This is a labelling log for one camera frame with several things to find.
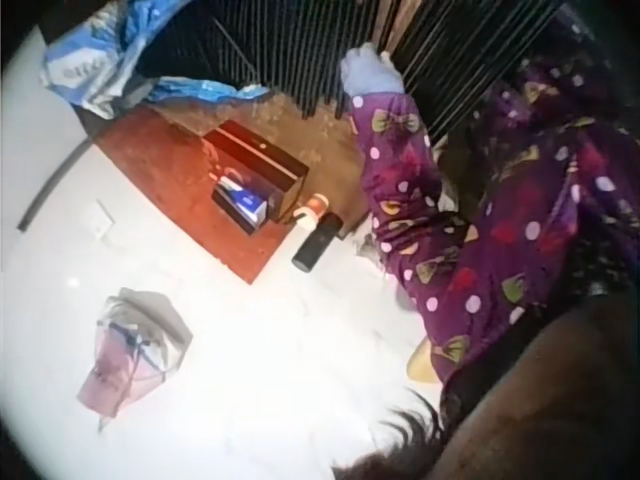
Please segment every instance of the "dark hair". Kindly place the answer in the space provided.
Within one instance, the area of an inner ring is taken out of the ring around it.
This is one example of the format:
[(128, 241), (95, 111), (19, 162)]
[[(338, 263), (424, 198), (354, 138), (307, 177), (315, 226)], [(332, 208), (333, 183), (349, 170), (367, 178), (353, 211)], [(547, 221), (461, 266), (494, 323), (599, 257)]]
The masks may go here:
[(415, 411), (394, 410), (398, 419), (383, 422), (402, 436), (402, 443), (388, 452), (378, 452), (358, 460), (350, 468), (333, 468), (336, 480), (418, 480), (422, 479), (440, 457), (446, 444), (438, 413), (416, 394), (426, 406), (429, 421)]

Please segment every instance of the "pink object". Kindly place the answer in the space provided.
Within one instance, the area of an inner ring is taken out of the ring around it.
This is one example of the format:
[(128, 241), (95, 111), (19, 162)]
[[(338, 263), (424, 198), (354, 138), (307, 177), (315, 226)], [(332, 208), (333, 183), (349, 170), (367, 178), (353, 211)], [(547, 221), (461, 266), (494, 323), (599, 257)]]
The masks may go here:
[[(129, 297), (136, 293), (123, 292)], [(78, 393), (85, 407), (100, 414), (100, 429), (175, 373), (191, 342), (177, 314), (178, 325), (123, 298), (123, 292), (107, 299), (98, 321), (96, 363)], [(149, 295), (166, 301), (162, 295)]]

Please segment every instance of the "polka dot sleeve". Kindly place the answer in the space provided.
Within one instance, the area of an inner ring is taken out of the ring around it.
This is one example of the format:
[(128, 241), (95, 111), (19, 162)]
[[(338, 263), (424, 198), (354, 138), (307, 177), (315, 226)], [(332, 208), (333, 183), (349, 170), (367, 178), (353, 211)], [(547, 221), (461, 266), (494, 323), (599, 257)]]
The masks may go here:
[(408, 95), (357, 96), (352, 125), (365, 156), (362, 187), (387, 270), (419, 310), (435, 311), (468, 223), (438, 211), (440, 175), (417, 107)]

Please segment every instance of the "wall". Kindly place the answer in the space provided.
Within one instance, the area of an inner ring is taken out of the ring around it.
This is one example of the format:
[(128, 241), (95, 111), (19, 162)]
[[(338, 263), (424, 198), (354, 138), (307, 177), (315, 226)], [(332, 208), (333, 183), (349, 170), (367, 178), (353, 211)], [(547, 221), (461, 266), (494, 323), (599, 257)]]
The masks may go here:
[(20, 241), (18, 222), (38, 191), (86, 137), (72, 108), (42, 87), (45, 43), (33, 30), (2, 78), (2, 261)]

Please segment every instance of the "person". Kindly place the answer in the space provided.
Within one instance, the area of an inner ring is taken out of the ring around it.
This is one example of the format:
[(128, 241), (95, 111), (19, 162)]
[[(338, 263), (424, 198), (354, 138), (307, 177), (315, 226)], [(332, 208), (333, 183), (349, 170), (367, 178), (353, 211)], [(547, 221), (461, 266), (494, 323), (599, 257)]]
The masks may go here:
[(342, 61), (373, 233), (443, 390), (430, 424), (401, 413), (403, 443), (336, 479), (640, 478), (640, 140), (580, 28), (545, 33), (470, 120), (491, 176), (471, 219), (438, 210), (389, 56), (365, 44)]

